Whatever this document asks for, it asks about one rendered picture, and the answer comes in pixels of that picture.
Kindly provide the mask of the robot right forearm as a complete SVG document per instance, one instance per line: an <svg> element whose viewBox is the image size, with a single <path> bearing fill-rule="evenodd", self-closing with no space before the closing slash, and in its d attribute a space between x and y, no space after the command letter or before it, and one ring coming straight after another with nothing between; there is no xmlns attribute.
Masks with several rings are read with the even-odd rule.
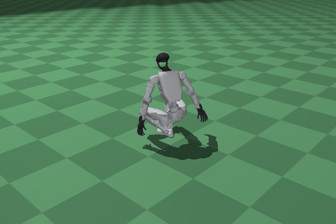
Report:
<svg viewBox="0 0 336 224"><path fill-rule="evenodd" d="M197 94L195 91L192 93L192 95L190 95L190 98L192 99L193 104L195 105L196 109L200 109L200 106L199 106L200 101L198 100Z"/></svg>

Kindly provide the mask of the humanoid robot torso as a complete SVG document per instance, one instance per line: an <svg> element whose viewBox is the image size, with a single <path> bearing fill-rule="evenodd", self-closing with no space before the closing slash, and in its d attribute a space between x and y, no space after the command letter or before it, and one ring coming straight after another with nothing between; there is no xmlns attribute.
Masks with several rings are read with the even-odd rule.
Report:
<svg viewBox="0 0 336 224"><path fill-rule="evenodd" d="M178 71L160 72L157 86L159 88L162 99L170 106L167 114L173 118L173 123L180 121L183 118L183 109L179 107L177 101L182 99L182 85ZM172 124L173 124L172 123Z"/></svg>

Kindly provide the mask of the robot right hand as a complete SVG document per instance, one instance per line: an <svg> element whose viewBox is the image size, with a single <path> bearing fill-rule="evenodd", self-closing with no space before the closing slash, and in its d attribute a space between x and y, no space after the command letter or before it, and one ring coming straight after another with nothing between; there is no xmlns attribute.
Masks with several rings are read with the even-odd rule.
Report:
<svg viewBox="0 0 336 224"><path fill-rule="evenodd" d="M206 121L208 119L208 117L206 115L206 112L202 109L201 104L199 104L199 107L200 107L200 109L197 109L198 110L197 118L199 118L199 115L200 115L201 116L201 122L202 122L202 117L203 117L203 122L204 122L204 118L205 118L205 121Z"/></svg>

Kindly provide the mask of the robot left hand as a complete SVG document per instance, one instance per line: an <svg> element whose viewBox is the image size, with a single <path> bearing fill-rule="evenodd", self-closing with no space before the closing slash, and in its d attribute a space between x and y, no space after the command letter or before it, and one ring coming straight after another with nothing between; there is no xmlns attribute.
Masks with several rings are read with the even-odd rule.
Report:
<svg viewBox="0 0 336 224"><path fill-rule="evenodd" d="M139 117L139 123L138 123L138 129L137 129L137 133L141 136L143 136L143 128L146 130L145 126L144 126L144 122L145 120L142 120L142 116ZM144 134L145 135L145 134Z"/></svg>

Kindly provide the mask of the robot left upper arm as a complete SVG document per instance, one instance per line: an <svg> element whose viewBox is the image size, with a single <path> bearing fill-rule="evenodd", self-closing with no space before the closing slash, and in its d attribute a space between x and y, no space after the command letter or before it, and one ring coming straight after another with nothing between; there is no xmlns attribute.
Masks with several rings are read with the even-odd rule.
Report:
<svg viewBox="0 0 336 224"><path fill-rule="evenodd" d="M159 75L154 75L154 76L151 76L148 80L148 85L147 85L147 88L146 88L146 92L145 92L145 96L144 96L144 99L143 101L144 102L147 102L147 103L151 103L152 101L152 97L151 97L151 94L153 92L153 89L154 89L154 85L157 84L157 82L159 81Z"/></svg>

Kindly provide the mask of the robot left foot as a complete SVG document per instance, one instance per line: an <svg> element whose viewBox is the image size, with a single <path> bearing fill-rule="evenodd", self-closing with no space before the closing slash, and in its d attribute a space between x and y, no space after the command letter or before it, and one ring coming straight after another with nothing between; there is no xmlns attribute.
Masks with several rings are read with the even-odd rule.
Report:
<svg viewBox="0 0 336 224"><path fill-rule="evenodd" d="M157 132L160 133L160 134L166 135L168 137L173 137L174 136L174 134L171 131L170 132L167 131L167 134L166 134L165 132L161 131L159 128L157 129Z"/></svg>

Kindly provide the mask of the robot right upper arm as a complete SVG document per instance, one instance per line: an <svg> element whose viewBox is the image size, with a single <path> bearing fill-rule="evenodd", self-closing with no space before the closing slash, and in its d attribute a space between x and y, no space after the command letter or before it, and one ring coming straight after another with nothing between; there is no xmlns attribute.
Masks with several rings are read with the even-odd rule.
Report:
<svg viewBox="0 0 336 224"><path fill-rule="evenodd" d="M187 88L186 94L187 95L192 95L192 93L194 92L194 88L192 87L190 81L188 80L188 78L186 76L186 73L185 72L180 72L180 71L178 71L178 73L180 75L181 82Z"/></svg>

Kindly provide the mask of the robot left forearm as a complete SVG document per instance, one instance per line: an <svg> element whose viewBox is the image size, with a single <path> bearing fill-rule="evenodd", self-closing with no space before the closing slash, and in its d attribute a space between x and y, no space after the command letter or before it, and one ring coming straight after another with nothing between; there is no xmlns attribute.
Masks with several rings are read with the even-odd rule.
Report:
<svg viewBox="0 0 336 224"><path fill-rule="evenodd" d="M140 115L139 115L139 117L142 116L142 120L146 119L148 107L149 107L149 104L147 102L142 101L142 108L141 108L141 112L140 112Z"/></svg>

